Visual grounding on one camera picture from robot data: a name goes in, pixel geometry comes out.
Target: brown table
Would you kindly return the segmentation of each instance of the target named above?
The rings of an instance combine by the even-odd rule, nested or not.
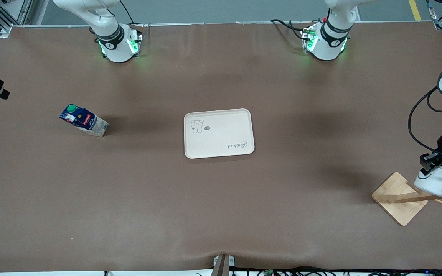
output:
[[[280,25],[153,27],[140,58],[113,64],[86,28],[14,28],[0,42],[0,271],[201,269],[220,253],[239,267],[442,269],[441,205],[400,227],[371,198],[419,171],[407,115],[442,70],[442,32],[351,34],[324,62]],[[68,103],[109,121],[106,136],[60,120]],[[255,152],[187,159],[183,116],[230,108],[250,110]],[[413,126],[434,146],[442,115],[422,105]]]

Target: bear drawing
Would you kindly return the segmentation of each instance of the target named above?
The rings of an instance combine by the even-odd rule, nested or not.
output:
[[[201,133],[202,132],[203,122],[204,122],[204,120],[191,121],[192,131],[194,133]]]

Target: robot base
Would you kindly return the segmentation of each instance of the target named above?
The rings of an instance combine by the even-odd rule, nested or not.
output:
[[[133,56],[138,56],[142,41],[142,34],[138,36],[136,29],[126,24],[120,24],[120,26],[124,29],[124,39],[116,49],[107,49],[99,42],[104,57],[117,63],[126,62]]]
[[[308,38],[310,41],[303,40],[303,49],[306,53],[312,53],[316,58],[323,61],[331,61],[335,59],[345,48],[347,38],[341,43],[339,47],[330,47],[320,33],[322,23],[318,22],[308,27],[307,33],[301,32],[303,38]]]
[[[401,226],[407,225],[427,204],[427,200],[396,202],[400,194],[416,192],[400,173],[393,173],[372,194],[373,199]]]

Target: green cap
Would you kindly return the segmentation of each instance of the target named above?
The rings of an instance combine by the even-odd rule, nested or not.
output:
[[[78,107],[76,105],[68,105],[68,112],[75,112]]]

